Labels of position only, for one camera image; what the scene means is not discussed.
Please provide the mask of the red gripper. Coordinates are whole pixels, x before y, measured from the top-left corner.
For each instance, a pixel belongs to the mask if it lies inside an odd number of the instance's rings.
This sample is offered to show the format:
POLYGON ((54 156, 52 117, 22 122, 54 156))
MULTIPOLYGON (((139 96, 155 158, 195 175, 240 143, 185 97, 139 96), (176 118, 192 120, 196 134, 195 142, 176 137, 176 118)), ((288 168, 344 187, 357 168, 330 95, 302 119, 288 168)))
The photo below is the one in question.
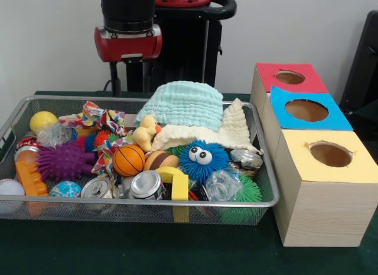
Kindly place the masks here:
POLYGON ((117 62, 123 59, 139 57, 144 60, 143 84, 150 86, 152 59, 157 58, 162 49, 162 31, 159 25, 153 25, 152 30, 140 34, 111 33, 104 27, 96 27, 94 31, 97 54, 103 62, 110 63, 110 83, 114 97, 121 96, 117 62))

